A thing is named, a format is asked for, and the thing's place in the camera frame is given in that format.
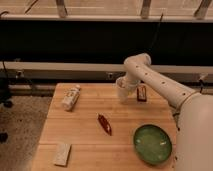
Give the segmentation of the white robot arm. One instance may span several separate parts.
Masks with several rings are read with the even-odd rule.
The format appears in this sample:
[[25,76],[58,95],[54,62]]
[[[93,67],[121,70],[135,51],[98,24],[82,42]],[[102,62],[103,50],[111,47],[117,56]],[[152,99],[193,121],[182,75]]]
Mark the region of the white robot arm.
[[151,67],[147,53],[124,60],[125,75],[116,80],[121,102],[140,82],[150,86],[180,112],[176,137],[175,171],[213,171],[213,95],[178,83]]

